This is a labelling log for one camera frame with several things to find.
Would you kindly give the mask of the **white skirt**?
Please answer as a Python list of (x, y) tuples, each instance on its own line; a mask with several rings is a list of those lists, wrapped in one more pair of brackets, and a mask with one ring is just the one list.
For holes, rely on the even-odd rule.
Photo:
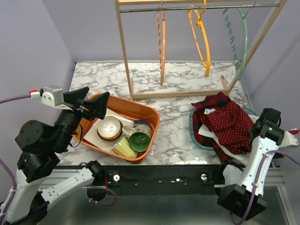
[[(251, 120), (255, 123), (256, 120), (258, 119), (258, 116), (248, 108), (243, 107), (242, 109), (248, 114)], [(209, 131), (209, 129), (205, 125), (202, 125), (199, 128), (198, 134), (205, 137), (212, 138), (216, 142), (216, 144), (221, 148), (221, 152), (224, 153), (226, 156), (238, 160), (244, 166), (248, 164), (250, 153), (234, 155), (225, 146), (219, 143), (217, 136), (213, 132)]]

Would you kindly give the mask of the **orange hanger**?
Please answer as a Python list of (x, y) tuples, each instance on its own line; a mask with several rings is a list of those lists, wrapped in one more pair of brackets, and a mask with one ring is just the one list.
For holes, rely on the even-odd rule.
[(160, 1), (160, 9), (157, 11), (157, 34), (159, 49), (159, 66), (160, 66), (160, 85), (164, 84), (165, 78), (165, 53), (166, 53), (166, 21), (165, 12), (163, 11), (163, 1)]

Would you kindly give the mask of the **red polka dot garment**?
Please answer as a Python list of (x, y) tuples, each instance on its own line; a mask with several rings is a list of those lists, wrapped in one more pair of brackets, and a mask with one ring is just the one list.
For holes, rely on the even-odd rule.
[(225, 107), (203, 114), (200, 120), (234, 155), (251, 152), (249, 131), (254, 123), (235, 102), (229, 101)]

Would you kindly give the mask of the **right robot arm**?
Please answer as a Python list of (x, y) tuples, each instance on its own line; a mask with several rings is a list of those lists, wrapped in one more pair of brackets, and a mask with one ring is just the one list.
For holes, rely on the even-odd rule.
[(241, 225), (266, 209), (267, 202), (263, 200), (264, 184), (276, 154), (299, 164), (299, 161), (281, 152), (281, 148), (299, 146), (294, 135), (298, 130), (284, 131), (280, 124), (280, 111), (263, 109), (250, 132), (252, 149), (246, 167), (241, 170), (232, 163), (226, 163), (225, 167), (215, 173), (217, 181), (225, 184), (220, 190), (217, 203), (228, 210), (232, 217), (240, 218), (240, 221), (232, 220), (235, 225)]

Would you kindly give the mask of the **red plaid skirt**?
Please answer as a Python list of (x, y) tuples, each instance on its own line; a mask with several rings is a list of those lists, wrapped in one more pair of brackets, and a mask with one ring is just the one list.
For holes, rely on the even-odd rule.
[(205, 109), (221, 109), (225, 107), (229, 101), (230, 99), (227, 95), (225, 95), (223, 92), (219, 92), (216, 95), (207, 96), (203, 101), (191, 104), (195, 108), (195, 111), (192, 114), (194, 138), (199, 144), (206, 147), (212, 147), (221, 162), (230, 160), (232, 158), (222, 153), (221, 148), (212, 138), (199, 135), (198, 131), (203, 125), (201, 117), (204, 115)]

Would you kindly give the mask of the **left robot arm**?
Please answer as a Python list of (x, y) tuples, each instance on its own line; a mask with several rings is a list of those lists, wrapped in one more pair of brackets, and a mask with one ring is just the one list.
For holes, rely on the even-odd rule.
[(27, 121), (15, 138), (22, 153), (16, 174), (11, 175), (12, 188), (0, 207), (1, 224), (35, 225), (67, 194), (85, 186), (106, 183), (102, 165), (90, 161), (73, 177), (40, 190), (60, 162), (58, 154), (67, 152), (81, 120), (103, 119), (106, 115), (110, 93), (86, 100), (88, 92), (88, 87), (64, 92), (60, 87), (49, 86), (29, 93), (31, 99), (40, 99), (42, 104), (60, 109), (60, 115), (52, 126), (38, 120)]

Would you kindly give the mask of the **mint green hanger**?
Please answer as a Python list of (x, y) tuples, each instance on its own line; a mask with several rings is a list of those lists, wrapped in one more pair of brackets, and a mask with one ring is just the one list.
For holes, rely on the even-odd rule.
[(235, 4), (221, 9), (225, 32), (221, 43), (225, 46), (220, 59), (232, 63), (236, 80), (243, 76), (246, 67), (249, 44), (247, 16), (256, 5), (257, 1), (253, 0), (246, 5)]

